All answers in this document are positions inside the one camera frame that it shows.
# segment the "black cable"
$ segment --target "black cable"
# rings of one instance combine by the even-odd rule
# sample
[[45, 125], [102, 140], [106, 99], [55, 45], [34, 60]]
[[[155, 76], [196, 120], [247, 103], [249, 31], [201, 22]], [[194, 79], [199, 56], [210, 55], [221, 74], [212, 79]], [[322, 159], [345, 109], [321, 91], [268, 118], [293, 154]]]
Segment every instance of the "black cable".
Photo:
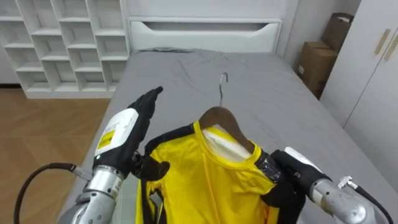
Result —
[[17, 198], [15, 207], [14, 207], [14, 224], [19, 224], [19, 213], [21, 212], [22, 200], [24, 198], [25, 192], [26, 192], [29, 184], [39, 173], [41, 173], [47, 169], [63, 169], [63, 170], [68, 170], [70, 172], [73, 172], [76, 169], [76, 165], [67, 164], [67, 163], [51, 163], [51, 164], [44, 165], [44, 166], [38, 168], [35, 172], [33, 172], [26, 179], [24, 185], [22, 186], [21, 190], [19, 191], [18, 198]]
[[362, 187], [358, 186], [355, 191], [357, 193], [359, 193], [360, 195], [362, 195], [363, 197], [365, 197], [366, 199], [368, 199], [370, 202], [372, 202], [373, 204], [375, 204], [375, 206], [377, 206], [380, 211], [386, 216], [387, 221], [389, 224], [394, 224], [394, 222], [392, 221], [391, 216], [388, 214], [387, 210], [376, 200], [374, 199], [374, 197], [372, 197], [372, 195], [370, 195], [369, 193], [367, 193]]

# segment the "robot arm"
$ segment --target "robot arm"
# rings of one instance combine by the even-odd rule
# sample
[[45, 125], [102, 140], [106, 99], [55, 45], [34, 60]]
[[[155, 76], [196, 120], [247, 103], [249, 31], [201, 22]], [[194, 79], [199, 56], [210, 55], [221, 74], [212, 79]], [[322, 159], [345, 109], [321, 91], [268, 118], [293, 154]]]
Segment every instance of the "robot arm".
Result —
[[[277, 150], [271, 156], [294, 180], [297, 188], [304, 191], [313, 202], [332, 215], [337, 223], [386, 223], [380, 214], [375, 212], [368, 201], [370, 200], [379, 207], [388, 223], [393, 224], [386, 210], [361, 187], [354, 184], [351, 177], [342, 178], [336, 185], [315, 164], [290, 147], [287, 147], [285, 151]], [[349, 192], [347, 186], [358, 194]]]
[[[149, 156], [142, 157], [137, 149], [146, 135], [149, 120], [155, 111], [155, 101], [162, 91], [160, 86], [147, 92], [127, 109], [113, 116], [95, 150], [92, 173], [73, 164], [48, 164], [32, 173], [19, 192], [14, 224], [19, 224], [19, 211], [28, 185], [37, 174], [47, 169], [68, 170], [87, 180], [74, 206], [60, 217], [60, 224], [109, 224], [122, 182], [130, 172], [140, 179], [161, 179], [169, 165], [165, 162], [159, 164]], [[158, 172], [141, 172], [142, 167], [148, 166]]]

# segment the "metal hanger hook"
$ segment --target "metal hanger hook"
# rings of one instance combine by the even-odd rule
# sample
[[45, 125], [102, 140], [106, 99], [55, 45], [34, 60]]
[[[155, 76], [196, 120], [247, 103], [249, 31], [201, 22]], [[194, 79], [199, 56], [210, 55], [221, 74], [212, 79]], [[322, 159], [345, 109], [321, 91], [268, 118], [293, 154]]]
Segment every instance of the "metal hanger hook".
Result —
[[223, 89], [221, 88], [223, 84], [223, 78], [225, 76], [225, 81], [228, 82], [228, 73], [224, 72], [220, 78], [220, 106], [223, 104]]

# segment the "wardrobe door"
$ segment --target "wardrobe door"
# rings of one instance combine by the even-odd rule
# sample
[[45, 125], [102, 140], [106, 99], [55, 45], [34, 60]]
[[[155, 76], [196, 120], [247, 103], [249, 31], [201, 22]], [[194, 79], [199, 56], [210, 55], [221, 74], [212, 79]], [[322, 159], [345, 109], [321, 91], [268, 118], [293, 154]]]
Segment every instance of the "wardrobe door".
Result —
[[398, 28], [397, 0], [362, 0], [320, 98], [344, 126]]
[[398, 32], [345, 126], [346, 132], [395, 189], [398, 189], [397, 44]]

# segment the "white headboard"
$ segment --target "white headboard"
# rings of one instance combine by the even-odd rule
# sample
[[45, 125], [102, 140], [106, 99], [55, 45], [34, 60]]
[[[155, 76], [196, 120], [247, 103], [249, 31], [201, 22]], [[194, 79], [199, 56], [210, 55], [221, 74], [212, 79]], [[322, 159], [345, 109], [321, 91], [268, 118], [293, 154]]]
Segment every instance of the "white headboard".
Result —
[[130, 17], [134, 50], [153, 47], [222, 52], [275, 52], [282, 20]]

